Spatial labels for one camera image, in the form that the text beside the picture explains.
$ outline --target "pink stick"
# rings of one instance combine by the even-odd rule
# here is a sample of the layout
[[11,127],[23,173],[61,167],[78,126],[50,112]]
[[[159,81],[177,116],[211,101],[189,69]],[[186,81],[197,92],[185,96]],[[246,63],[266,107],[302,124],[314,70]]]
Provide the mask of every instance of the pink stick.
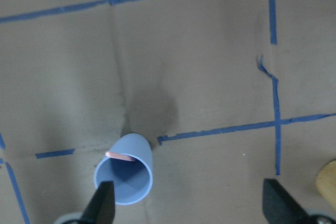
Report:
[[134,157],[123,155],[123,154],[119,154],[119,153],[116,153],[116,152],[106,152],[105,155],[107,157],[121,159],[121,160],[125,160],[125,161],[135,161]]

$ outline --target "torn tape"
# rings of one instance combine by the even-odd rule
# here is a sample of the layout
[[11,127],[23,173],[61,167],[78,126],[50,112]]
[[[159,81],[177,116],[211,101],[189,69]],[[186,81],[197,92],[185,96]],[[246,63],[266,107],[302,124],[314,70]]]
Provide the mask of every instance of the torn tape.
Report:
[[68,5],[68,6],[63,6],[63,7],[58,7],[58,8],[48,9],[48,10],[40,10],[37,12],[2,17],[0,18],[0,24],[5,23],[5,22],[14,22],[14,21],[19,21],[19,20],[34,19],[34,18],[48,16],[48,15],[75,12],[77,10],[85,10],[85,9],[93,8],[97,5],[106,4],[108,2],[109,0],[99,0],[99,1],[89,2],[89,3]]
[[0,132],[0,149],[5,149],[6,145],[4,142],[4,139],[2,138],[1,132]]
[[35,156],[37,159],[40,158],[47,158],[47,157],[58,157],[58,156],[65,156],[65,155],[71,155],[75,149],[68,149],[63,151],[54,151],[54,152],[43,152],[43,153],[36,153]]
[[28,217],[25,205],[23,203],[22,196],[21,196],[21,193],[20,193],[20,189],[19,189],[19,186],[17,184],[14,172],[13,172],[11,166],[8,163],[5,163],[5,164],[6,164],[6,168],[7,168],[7,171],[8,171],[9,178],[11,179],[11,182],[12,182],[12,187],[13,187],[17,202],[19,204],[23,220],[24,220],[25,224],[30,224],[29,217]]
[[278,96],[278,79],[263,65],[263,57],[259,62],[259,69],[272,79],[273,86],[273,108],[274,108],[274,126],[275,126],[275,169],[276,175],[281,174],[281,116],[280,116],[280,101]]

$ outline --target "yellow object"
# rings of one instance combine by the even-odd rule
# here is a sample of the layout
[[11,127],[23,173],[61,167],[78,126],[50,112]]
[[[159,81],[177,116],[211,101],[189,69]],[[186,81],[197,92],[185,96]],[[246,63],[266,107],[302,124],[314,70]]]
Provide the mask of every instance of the yellow object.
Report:
[[329,162],[319,171],[316,178],[316,187],[336,210],[336,161]]

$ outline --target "blue plastic cup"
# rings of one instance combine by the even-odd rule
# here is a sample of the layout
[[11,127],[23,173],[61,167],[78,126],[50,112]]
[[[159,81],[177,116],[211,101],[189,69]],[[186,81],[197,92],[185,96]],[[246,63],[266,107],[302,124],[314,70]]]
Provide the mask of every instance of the blue plastic cup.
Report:
[[123,136],[109,149],[111,152],[131,156],[135,161],[104,157],[98,164],[94,184],[113,181],[115,203],[131,205],[148,195],[153,185],[153,157],[148,141],[131,133]]

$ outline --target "cup rim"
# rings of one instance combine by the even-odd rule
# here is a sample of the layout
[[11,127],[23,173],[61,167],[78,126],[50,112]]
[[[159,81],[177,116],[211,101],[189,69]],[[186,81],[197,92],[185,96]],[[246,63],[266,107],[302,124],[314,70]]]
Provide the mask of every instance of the cup rim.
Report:
[[[136,199],[136,200],[134,200],[134,201],[131,201],[131,202],[117,202],[117,201],[115,201],[115,203],[117,204],[117,205],[131,205],[131,204],[135,204],[135,203],[138,203],[138,202],[140,202],[142,199],[144,199],[148,194],[149,194],[149,192],[151,191],[151,189],[152,189],[152,186],[153,186],[153,173],[152,173],[152,170],[150,169],[150,167],[149,167],[149,165],[143,160],[143,159],[141,159],[140,157],[138,157],[138,156],[135,156],[135,155],[133,155],[133,154],[129,154],[129,153],[119,153],[119,154],[122,154],[122,155],[127,155],[127,156],[131,156],[131,157],[134,157],[135,159],[137,159],[137,160],[139,160],[144,166],[145,166],[145,168],[146,168],[146,170],[147,170],[147,172],[148,172],[148,175],[149,175],[149,186],[148,186],[148,188],[147,188],[147,190],[146,190],[146,192],[140,197],[140,198],[138,198],[138,199]],[[98,169],[100,168],[100,166],[104,163],[104,162],[106,162],[108,159],[110,159],[111,157],[104,157],[100,162],[99,162],[99,164],[97,165],[97,167],[96,167],[96,170],[95,170],[95,174],[94,174],[94,176],[93,176],[93,181],[94,181],[94,186],[95,186],[95,188],[97,189],[98,188],[98,185],[97,185],[97,172],[98,172]]]

